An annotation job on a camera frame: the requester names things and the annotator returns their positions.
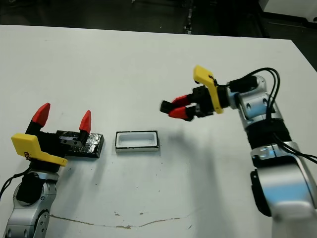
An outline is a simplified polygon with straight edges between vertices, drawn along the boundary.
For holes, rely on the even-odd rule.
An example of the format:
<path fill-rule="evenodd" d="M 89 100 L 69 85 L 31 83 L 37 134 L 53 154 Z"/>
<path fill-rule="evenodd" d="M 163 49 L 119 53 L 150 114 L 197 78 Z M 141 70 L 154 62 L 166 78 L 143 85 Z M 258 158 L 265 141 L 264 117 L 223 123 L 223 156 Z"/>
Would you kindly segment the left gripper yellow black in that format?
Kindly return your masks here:
<path fill-rule="evenodd" d="M 11 141 L 16 153 L 30 162 L 31 170 L 56 173 L 67 165 L 65 157 L 70 146 L 62 144 L 55 133 L 40 132 L 47 122 L 50 107 L 50 103 L 43 104 L 33 115 L 26 132 L 14 134 Z M 82 145 L 91 132 L 91 120 L 91 111 L 87 110 L 79 126 L 78 139 Z"/>

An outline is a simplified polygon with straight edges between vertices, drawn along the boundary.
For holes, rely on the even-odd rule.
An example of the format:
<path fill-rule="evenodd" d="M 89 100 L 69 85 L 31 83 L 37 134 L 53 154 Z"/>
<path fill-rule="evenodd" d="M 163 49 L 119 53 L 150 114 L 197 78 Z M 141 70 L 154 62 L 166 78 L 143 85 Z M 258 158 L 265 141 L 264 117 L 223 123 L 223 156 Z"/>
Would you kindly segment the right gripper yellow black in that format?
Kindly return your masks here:
<path fill-rule="evenodd" d="M 223 113 L 223 109 L 229 106 L 227 86 L 219 85 L 213 73 L 199 65 L 194 67 L 193 79 L 200 86 L 193 88 L 191 94 L 174 99 L 168 116 L 192 121 L 194 117 Z"/>

